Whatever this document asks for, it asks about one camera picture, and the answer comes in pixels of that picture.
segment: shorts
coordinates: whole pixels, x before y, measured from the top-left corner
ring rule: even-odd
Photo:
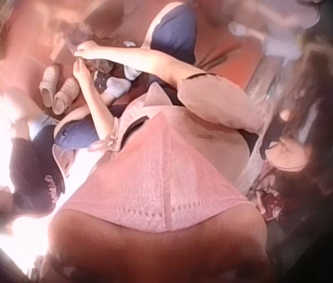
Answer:
[[[155,27],[150,49],[169,54],[180,61],[195,64],[195,43],[197,22],[194,11],[188,5],[180,5],[167,13]],[[177,98],[177,91],[156,76],[149,78],[150,85],[158,82],[170,97],[174,105],[182,105]],[[112,106],[110,111],[119,118],[126,106]],[[79,121],[71,121],[64,125],[55,138],[55,144],[64,149],[88,148],[99,141],[91,115]]]

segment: person in black shirt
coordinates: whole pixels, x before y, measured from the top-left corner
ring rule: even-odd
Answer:
[[[50,214],[65,187],[52,150],[57,121],[18,89],[10,89],[0,100],[14,132],[9,163],[14,192],[0,187],[0,233],[8,233],[19,216]]]

